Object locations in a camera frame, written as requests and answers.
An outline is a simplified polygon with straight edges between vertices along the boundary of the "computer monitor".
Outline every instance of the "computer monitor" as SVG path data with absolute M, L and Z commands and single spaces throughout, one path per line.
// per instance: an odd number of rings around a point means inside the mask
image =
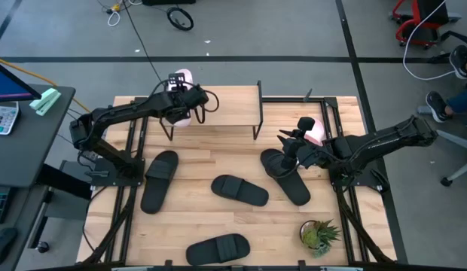
M 41 94 L 0 65 L 0 102 L 40 99 Z

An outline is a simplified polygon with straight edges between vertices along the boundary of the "calculator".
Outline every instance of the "calculator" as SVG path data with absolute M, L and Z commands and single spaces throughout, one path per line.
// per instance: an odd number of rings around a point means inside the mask
M 9 135 L 13 129 L 14 121 L 19 117 L 18 102 L 0 102 L 0 135 Z

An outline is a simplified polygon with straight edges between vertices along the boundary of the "desk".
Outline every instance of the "desk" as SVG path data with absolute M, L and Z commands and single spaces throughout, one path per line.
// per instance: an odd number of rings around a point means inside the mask
M 30 86 L 39 93 L 50 88 L 46 85 Z M 13 132 L 6 136 L 0 135 L 0 154 L 8 154 L 0 159 L 0 178 L 20 178 L 31 183 L 38 179 L 43 162 L 75 94 L 75 89 L 71 87 L 56 89 L 62 95 L 43 117 L 29 107 L 30 101 L 20 102 L 22 114 L 14 125 Z M 0 230 L 16 227 L 18 236 L 8 257 L 0 265 L 0 270 L 15 269 L 47 190 L 45 185 L 34 184 L 31 187 L 18 188 L 14 194 L 5 221 L 0 224 Z
M 127 104 L 132 99 L 134 97 L 118 96 L 114 105 Z M 345 135 L 365 134 L 357 98 L 337 97 L 337 102 Z M 240 233 L 251 245 L 249 256 L 226 265 L 295 266 L 298 260 L 305 260 L 307 265 L 347 264 L 343 241 L 334 242 L 332 250 L 324 257 L 313 259 L 298 237 L 299 227 L 311 219 L 334 219 L 333 224 L 340 228 L 339 208 L 327 170 L 299 169 L 312 196 L 309 203 L 299 207 L 288 201 L 279 185 L 267 176 L 259 159 L 263 150 L 282 147 L 276 137 L 280 134 L 279 129 L 295 128 L 299 117 L 303 116 L 322 120 L 320 106 L 299 102 L 265 102 L 263 106 L 264 125 L 256 141 L 252 139 L 249 127 L 189 126 L 178 129 L 170 142 L 158 121 L 150 119 L 143 155 L 146 165 L 165 150 L 176 151 L 180 163 L 159 213 L 147 215 L 142 212 L 140 201 L 144 187 L 139 187 L 126 265 L 164 265 L 169 259 L 174 266 L 188 265 L 185 249 L 189 245 L 226 233 Z M 334 119 L 329 116 L 333 126 Z M 116 148 L 125 148 L 128 127 L 129 123 L 110 126 L 106 140 Z M 139 123 L 136 127 L 133 146 L 137 144 Z M 256 207 L 216 196 L 210 190 L 210 184 L 222 174 L 236 175 L 265 188 L 270 194 L 268 204 Z M 99 244 L 109 229 L 116 190 L 116 187 L 105 189 L 90 205 L 85 231 L 93 246 Z M 383 252 L 394 259 L 381 196 L 366 187 L 357 187 L 356 191 L 365 229 Z M 351 230 L 351 233 L 356 259 L 360 260 L 355 231 Z M 121 231 L 118 236 L 117 240 L 120 240 Z M 119 248 L 118 241 L 114 260 L 118 258 Z M 90 253 L 82 240 L 78 260 Z

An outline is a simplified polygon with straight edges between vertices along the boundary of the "red chair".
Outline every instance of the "red chair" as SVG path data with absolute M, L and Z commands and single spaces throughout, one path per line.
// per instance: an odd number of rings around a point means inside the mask
M 425 18 L 436 9 L 443 0 L 413 0 L 411 10 L 413 15 L 401 15 L 397 11 L 405 0 L 398 0 L 398 4 L 392 11 L 392 18 L 401 24 L 396 32 L 396 39 L 399 41 L 399 46 L 406 46 L 409 36 L 413 30 Z M 438 29 L 449 23 L 450 18 L 446 5 L 439 8 L 422 26 L 418 28 L 411 39 L 412 44 L 423 45 L 425 49 L 429 49 L 432 45 L 440 41 Z

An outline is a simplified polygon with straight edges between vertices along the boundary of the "gray floor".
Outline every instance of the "gray floor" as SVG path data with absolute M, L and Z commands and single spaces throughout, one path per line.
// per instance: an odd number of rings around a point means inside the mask
M 13 2 L 0 1 L 0 25 Z M 387 19 L 395 2 L 343 0 L 358 56 L 402 56 L 404 51 L 394 39 L 397 25 Z M 467 35 L 467 0 L 449 0 L 448 7 L 464 17 L 444 30 Z M 333 0 L 198 0 L 185 9 L 195 20 L 190 32 L 175 30 L 161 11 L 144 6 L 130 9 L 151 56 L 348 56 Z M 77 0 L 74 4 L 25 0 L 2 36 L 0 56 L 144 56 L 127 14 L 122 12 L 121 16 L 120 24 L 110 28 L 106 25 L 108 16 L 93 0 Z M 449 40 L 428 51 L 413 46 L 409 56 L 431 56 L 458 44 Z M 148 94 L 157 83 L 147 63 L 20 65 L 58 84 L 75 87 L 77 98 L 90 108 L 105 107 L 116 95 Z M 254 84 L 262 80 L 265 95 L 304 95 L 310 88 L 313 95 L 358 95 L 350 63 L 156 62 L 155 66 L 162 77 L 177 69 L 190 69 L 202 84 Z M 454 76 L 418 81 L 400 64 L 360 66 L 378 129 L 415 114 L 429 91 L 449 97 L 461 92 L 465 83 Z M 450 69 L 448 65 L 409 66 L 422 76 Z M 18 76 L 29 83 L 40 83 L 35 78 Z M 467 138 L 462 117 L 442 125 L 426 119 L 436 129 Z M 60 130 L 67 137 L 68 122 L 66 118 Z M 58 138 L 47 162 L 58 166 L 63 159 L 75 159 L 75 154 L 70 144 Z M 385 160 L 409 262 L 467 267 L 467 175 L 450 188 L 438 183 L 466 163 L 467 151 L 439 139 L 430 148 L 405 148 Z M 51 242 L 51 251 L 43 255 L 25 251 L 18 269 L 75 261 L 82 222 L 55 220 L 47 226 L 50 230 L 43 240 Z M 53 243 L 60 237 L 64 237 L 63 242 Z

